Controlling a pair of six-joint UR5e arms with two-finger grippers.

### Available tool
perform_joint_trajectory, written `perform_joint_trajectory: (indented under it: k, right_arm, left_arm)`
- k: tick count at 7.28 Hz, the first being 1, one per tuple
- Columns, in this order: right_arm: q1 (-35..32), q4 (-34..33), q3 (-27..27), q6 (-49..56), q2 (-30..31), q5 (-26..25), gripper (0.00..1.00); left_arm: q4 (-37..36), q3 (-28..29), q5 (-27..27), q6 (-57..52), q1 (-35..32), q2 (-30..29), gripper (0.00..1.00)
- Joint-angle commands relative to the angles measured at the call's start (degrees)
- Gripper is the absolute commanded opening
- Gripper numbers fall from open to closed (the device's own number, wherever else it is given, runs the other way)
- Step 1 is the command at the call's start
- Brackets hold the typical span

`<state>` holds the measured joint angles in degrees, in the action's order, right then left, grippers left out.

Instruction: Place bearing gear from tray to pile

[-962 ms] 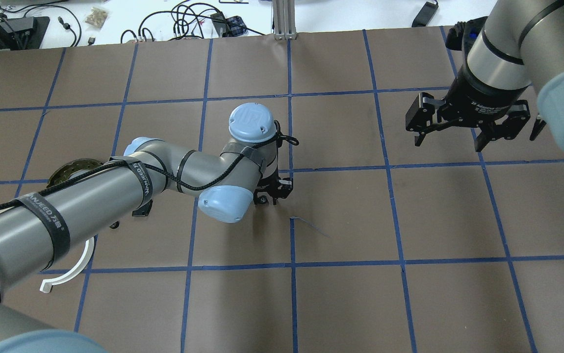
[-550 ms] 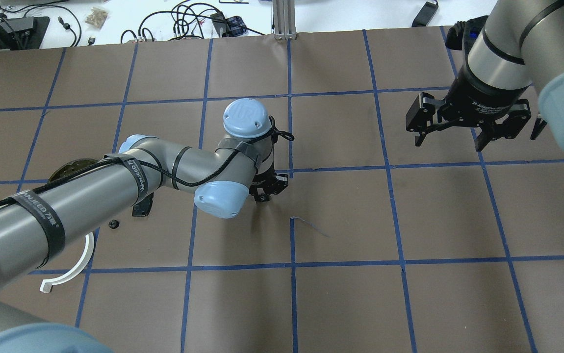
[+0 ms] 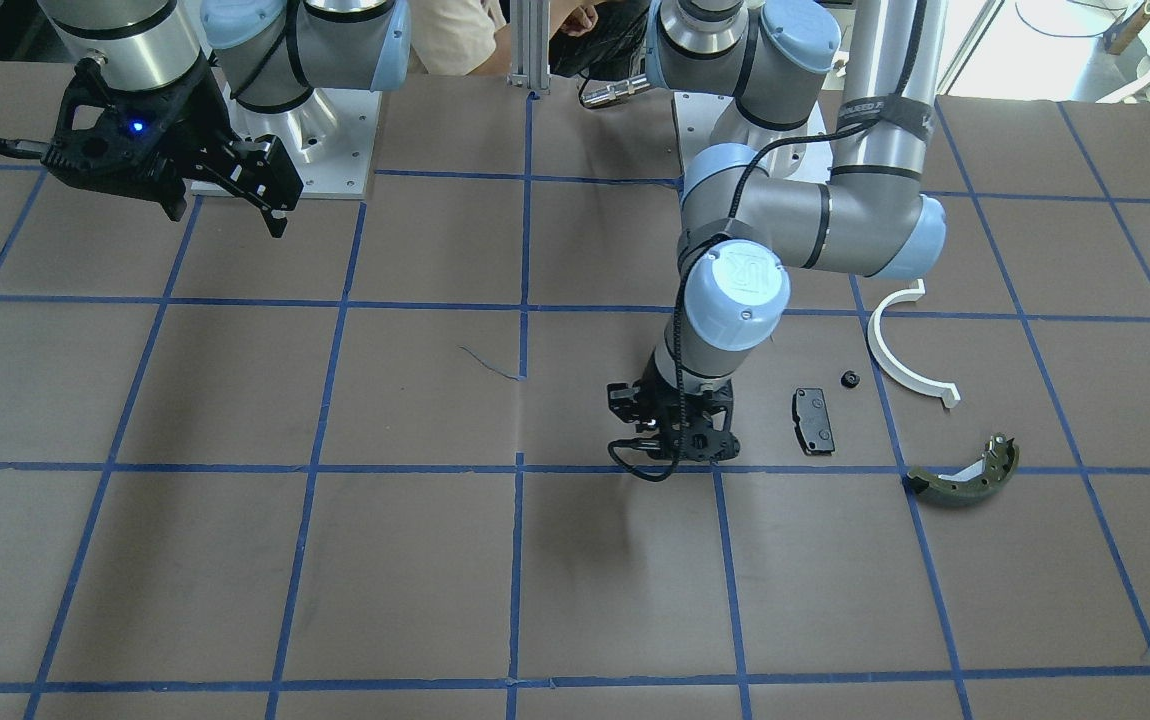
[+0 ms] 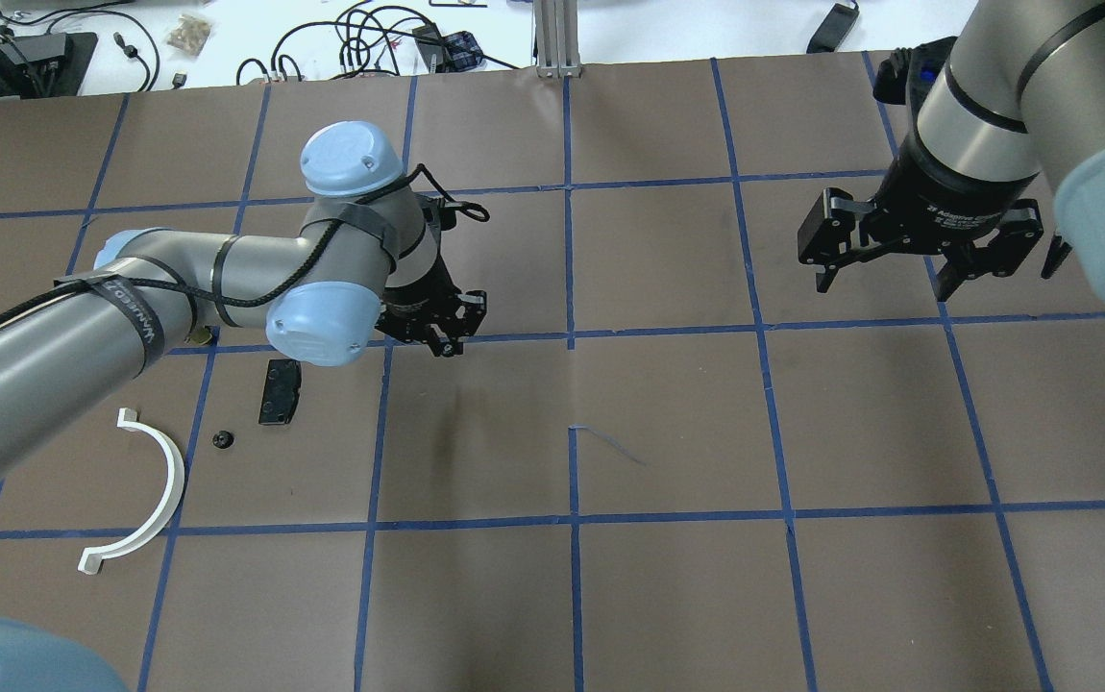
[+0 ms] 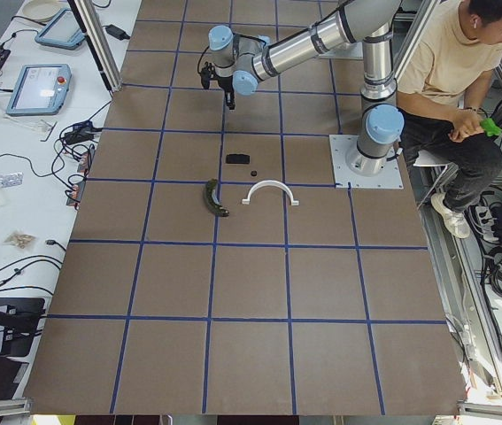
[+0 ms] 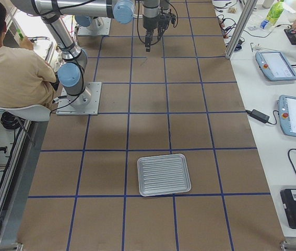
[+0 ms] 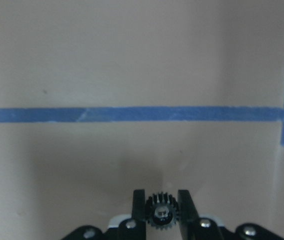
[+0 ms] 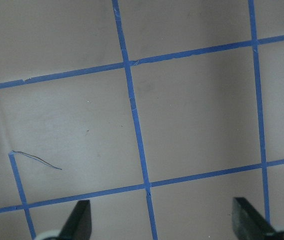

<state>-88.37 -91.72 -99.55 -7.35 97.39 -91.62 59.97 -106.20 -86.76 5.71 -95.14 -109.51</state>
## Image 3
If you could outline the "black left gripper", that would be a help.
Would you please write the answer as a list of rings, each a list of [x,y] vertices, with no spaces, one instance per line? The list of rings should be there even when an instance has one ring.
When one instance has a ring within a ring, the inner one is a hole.
[[[739,455],[739,439],[730,430],[733,384],[700,395],[681,393],[661,375],[647,374],[632,384],[607,386],[612,414],[631,423],[636,432],[653,436],[608,443],[612,460],[624,465],[620,449],[643,452],[657,461],[723,462]]]

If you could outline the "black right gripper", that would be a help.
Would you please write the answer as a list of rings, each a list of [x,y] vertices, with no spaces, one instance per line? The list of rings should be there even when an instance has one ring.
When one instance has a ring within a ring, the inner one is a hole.
[[[283,236],[304,182],[277,135],[236,140],[208,59],[160,89],[113,89],[110,77],[108,61],[80,59],[49,140],[0,137],[0,155],[40,161],[76,190],[156,202],[172,222],[185,213],[185,182],[208,182]]]

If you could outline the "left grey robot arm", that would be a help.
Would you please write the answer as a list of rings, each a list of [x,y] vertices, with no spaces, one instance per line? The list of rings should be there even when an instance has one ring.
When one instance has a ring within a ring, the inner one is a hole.
[[[946,217],[923,196],[944,1],[859,1],[831,133],[808,133],[841,47],[816,1],[656,1],[645,76],[729,97],[735,118],[775,140],[713,141],[685,169],[670,323],[642,378],[607,388],[635,436],[610,443],[661,462],[718,462],[739,443],[733,377],[775,331],[789,270],[914,279],[940,260]]]

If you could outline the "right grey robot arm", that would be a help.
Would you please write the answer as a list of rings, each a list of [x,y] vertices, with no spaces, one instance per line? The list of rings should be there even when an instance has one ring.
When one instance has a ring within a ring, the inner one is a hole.
[[[299,161],[338,133],[324,91],[391,91],[409,68],[406,1],[44,1],[76,55],[48,141],[0,137],[76,190],[186,208],[217,184],[281,237],[304,191]]]

